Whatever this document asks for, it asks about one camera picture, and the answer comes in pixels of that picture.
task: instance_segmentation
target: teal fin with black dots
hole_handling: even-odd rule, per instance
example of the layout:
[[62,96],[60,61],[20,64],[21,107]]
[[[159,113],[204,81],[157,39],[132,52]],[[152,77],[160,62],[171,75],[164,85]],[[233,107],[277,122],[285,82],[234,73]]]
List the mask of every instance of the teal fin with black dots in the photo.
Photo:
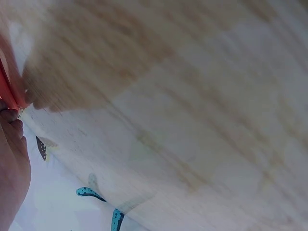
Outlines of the teal fin with black dots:
[[82,188],[77,189],[76,194],[78,196],[93,196],[101,201],[106,202],[104,198],[99,196],[95,191],[93,191],[91,188],[88,188],[88,187],[82,187]]
[[122,213],[120,210],[114,210],[111,220],[111,231],[120,231],[124,216],[125,214]]

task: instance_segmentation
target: red strap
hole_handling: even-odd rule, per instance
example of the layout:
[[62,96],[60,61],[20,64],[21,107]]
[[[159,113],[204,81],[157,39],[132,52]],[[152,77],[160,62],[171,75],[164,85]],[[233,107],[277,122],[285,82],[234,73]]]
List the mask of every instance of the red strap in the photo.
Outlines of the red strap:
[[1,60],[0,60],[0,98],[2,98],[7,103],[9,108],[19,110],[19,107],[9,87],[8,78],[4,71],[4,66]]

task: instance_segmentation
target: red object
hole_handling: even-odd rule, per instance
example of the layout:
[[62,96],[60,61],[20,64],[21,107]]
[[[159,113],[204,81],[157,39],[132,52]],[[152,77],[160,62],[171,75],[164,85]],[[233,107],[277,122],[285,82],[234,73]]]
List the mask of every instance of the red object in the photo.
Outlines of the red object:
[[11,92],[9,80],[4,70],[2,61],[0,61],[0,98],[2,98],[9,108],[19,110],[18,104]]
[[0,31],[0,52],[2,54],[0,59],[3,59],[0,60],[0,98],[7,103],[9,108],[19,110],[26,108],[28,104],[25,102],[25,89],[18,72],[12,45],[5,39],[9,38],[8,24],[5,24],[5,18],[1,18],[1,20],[4,25]]

